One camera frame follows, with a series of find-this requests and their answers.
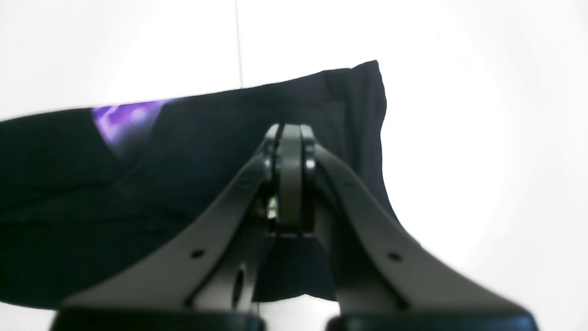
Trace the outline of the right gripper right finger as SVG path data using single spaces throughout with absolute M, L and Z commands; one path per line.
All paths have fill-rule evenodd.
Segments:
M 303 231 L 329 257 L 344 318 L 531 318 L 426 251 L 353 170 L 301 127 Z

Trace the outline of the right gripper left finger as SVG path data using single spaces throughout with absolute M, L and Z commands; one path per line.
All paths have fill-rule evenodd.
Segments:
M 258 277 L 267 209 L 277 228 L 300 233 L 303 126 L 273 125 L 218 198 L 179 235 L 131 268 L 68 299 L 62 314 L 246 314 Z

